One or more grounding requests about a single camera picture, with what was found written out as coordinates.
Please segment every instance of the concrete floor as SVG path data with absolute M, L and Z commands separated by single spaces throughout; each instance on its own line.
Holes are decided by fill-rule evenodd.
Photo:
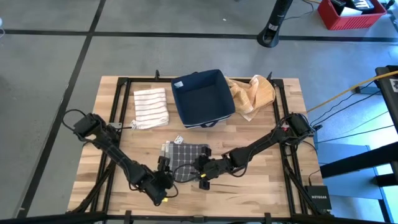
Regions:
M 5 29 L 88 31 L 99 2 L 0 0 L 0 17 Z M 274 3 L 107 0 L 96 30 L 257 34 L 268 20 Z M 295 0 L 287 17 L 301 15 L 309 9 L 307 4 Z M 381 17 L 370 29 L 329 31 L 317 11 L 285 21 L 280 34 L 398 37 L 389 15 Z M 47 35 L 5 35 L 0 39 L 0 122 L 5 124 L 0 128 L 0 219 L 13 217 L 17 211 L 84 39 L 83 36 Z M 163 75 L 179 76 L 212 68 L 219 68 L 229 77 L 267 75 L 272 71 L 275 77 L 299 78 L 305 104 L 311 108 L 373 77 L 376 67 L 397 64 L 397 61 L 396 43 L 295 40 L 281 41 L 277 47 L 266 49 L 255 40 L 242 39 L 93 37 L 68 108 L 91 111 L 102 75 L 153 77 L 159 69 Z M 350 102 L 363 97 L 352 97 Z M 329 106 L 310 113 L 310 119 L 320 116 Z M 318 133 L 319 140 L 389 125 L 391 118 L 386 114 L 344 133 L 385 110 L 382 98 L 374 96 L 325 122 Z M 71 114 L 68 120 L 74 118 L 77 116 Z M 334 121 L 340 121 L 341 125 L 332 126 Z M 369 144 L 376 148 L 397 139 L 391 128 L 336 142 Z M 30 216 L 65 212 L 80 154 L 81 143 L 61 127 Z M 369 216 L 368 211 L 375 207 L 369 199 L 333 197 L 332 202 L 337 207 L 336 216 L 382 220 L 377 212 Z M 344 209 L 350 206 L 355 207 L 355 213 Z

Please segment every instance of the crumpled cloth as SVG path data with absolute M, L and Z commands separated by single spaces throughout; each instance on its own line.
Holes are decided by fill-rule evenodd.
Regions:
M 235 110 L 248 121 L 251 121 L 260 107 L 267 106 L 275 100 L 275 89 L 271 83 L 260 75 L 254 75 L 250 83 L 243 83 L 225 77 L 231 90 Z

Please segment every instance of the red crate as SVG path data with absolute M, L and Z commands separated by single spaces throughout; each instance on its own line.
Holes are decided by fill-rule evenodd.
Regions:
M 387 12 L 378 0 L 370 0 L 374 6 L 374 13 L 359 16 L 340 17 L 330 0 L 322 0 L 318 12 L 326 28 L 329 30 L 360 29 L 371 27 L 382 15 Z

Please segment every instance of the navy blue fabric bin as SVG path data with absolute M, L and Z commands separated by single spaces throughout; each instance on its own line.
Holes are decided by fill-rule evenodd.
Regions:
M 213 127 L 235 113 L 231 92 L 220 70 L 174 78 L 172 90 L 178 114 L 186 128 Z

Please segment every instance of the black floor stripe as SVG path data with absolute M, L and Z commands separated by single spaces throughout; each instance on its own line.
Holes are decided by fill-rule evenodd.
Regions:
M 174 37 L 174 38 L 209 38 L 209 39 L 251 39 L 257 35 L 249 34 L 194 34 L 194 33 L 160 33 L 160 32 L 94 32 L 97 37 Z M 390 37 L 317 37 L 280 35 L 279 40 L 337 41 L 337 42 L 398 42 Z
M 93 35 L 95 37 L 170 37 L 170 38 L 198 38 L 198 39 L 248 39 L 255 40 L 254 34 L 196 34 L 196 33 L 163 33 L 163 32 L 86 32 L 67 30 L 6 30 L 7 34 L 26 35 Z M 295 41 L 332 41 L 332 42 L 383 42 L 397 43 L 394 37 L 322 37 L 301 35 L 280 35 L 279 40 Z
M 313 36 L 279 36 L 279 40 L 335 41 L 335 42 L 387 42 L 396 43 L 393 37 L 313 37 Z
M 91 23 L 91 26 L 90 26 L 90 30 L 96 29 L 96 26 L 98 25 L 98 21 L 100 19 L 101 13 L 102 13 L 102 10 L 104 8 L 105 1 L 106 0 L 101 0 L 99 2 L 96 14 L 95 14 L 93 22 Z M 63 114 L 67 110 L 70 98 L 73 93 L 73 89 L 75 88 L 76 81 L 79 77 L 80 70 L 83 66 L 83 62 L 85 60 L 88 48 L 89 48 L 91 40 L 93 38 L 92 31 L 85 35 L 87 35 L 86 39 L 84 41 L 83 47 L 81 48 L 75 68 L 72 71 L 72 75 L 69 79 L 68 87 L 63 94 L 62 102 L 58 108 L 57 114 L 55 115 L 55 119 L 51 125 L 47 140 L 44 144 L 42 152 L 40 153 L 39 162 L 37 163 L 37 167 L 33 174 L 32 180 L 28 186 L 27 192 L 24 195 L 24 199 L 23 199 L 20 209 L 17 213 L 17 218 L 25 218 L 27 216 L 30 206 L 32 205 L 34 196 L 36 194 L 37 188 L 39 187 L 40 180 L 41 180 L 41 178 L 43 176 L 43 172 L 45 170 L 45 166 L 47 165 L 47 161 L 49 160 L 51 150 L 53 148 L 55 139 L 57 137 L 58 131 L 59 131 L 61 123 L 62 123 Z
M 256 39 L 251 34 L 196 34 L 196 33 L 163 33 L 163 32 L 94 32 L 98 37 L 175 37 L 175 38 L 209 38 L 209 39 Z
M 71 30 L 19 30 L 5 29 L 6 34 L 22 34 L 22 35 L 88 35 L 87 31 L 71 31 Z

